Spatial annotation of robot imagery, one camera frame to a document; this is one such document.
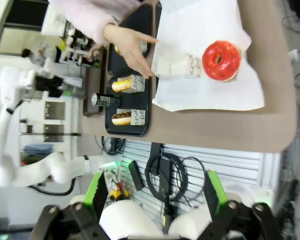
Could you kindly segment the right gripper right finger with black green pad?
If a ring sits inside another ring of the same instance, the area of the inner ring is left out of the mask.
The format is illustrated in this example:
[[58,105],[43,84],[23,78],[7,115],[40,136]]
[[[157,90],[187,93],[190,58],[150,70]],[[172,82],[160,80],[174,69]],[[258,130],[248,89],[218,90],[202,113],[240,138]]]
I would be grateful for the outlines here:
[[228,199],[215,171],[204,171],[203,193],[211,222],[199,240],[280,240],[282,235],[272,210],[265,202],[251,207]]

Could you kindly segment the right gripper left finger with black green pad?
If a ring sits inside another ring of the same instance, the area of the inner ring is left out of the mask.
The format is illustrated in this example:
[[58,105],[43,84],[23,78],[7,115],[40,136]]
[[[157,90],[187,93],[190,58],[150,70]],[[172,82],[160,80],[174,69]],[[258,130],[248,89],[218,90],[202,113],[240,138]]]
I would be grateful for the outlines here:
[[33,228],[35,240],[108,240],[100,218],[108,197],[104,173],[94,175],[83,200],[64,209],[45,206]]

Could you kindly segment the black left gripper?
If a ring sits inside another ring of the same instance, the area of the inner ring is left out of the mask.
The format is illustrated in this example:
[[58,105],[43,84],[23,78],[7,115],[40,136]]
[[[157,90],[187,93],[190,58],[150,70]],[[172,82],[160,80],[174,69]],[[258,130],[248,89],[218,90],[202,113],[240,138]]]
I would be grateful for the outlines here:
[[62,96],[62,85],[63,78],[58,76],[53,78],[35,77],[35,89],[41,92],[48,92],[48,97],[50,98],[60,98]]

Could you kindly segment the person's right hand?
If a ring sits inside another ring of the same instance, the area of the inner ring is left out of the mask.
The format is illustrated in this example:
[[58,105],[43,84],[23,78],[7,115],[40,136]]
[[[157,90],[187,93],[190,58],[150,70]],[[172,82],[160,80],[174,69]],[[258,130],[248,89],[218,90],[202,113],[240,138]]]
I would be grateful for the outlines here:
[[126,64],[148,79],[153,75],[151,68],[140,49],[140,42],[156,44],[156,38],[141,32],[120,27],[114,24],[106,24],[102,30],[103,37],[117,47]]

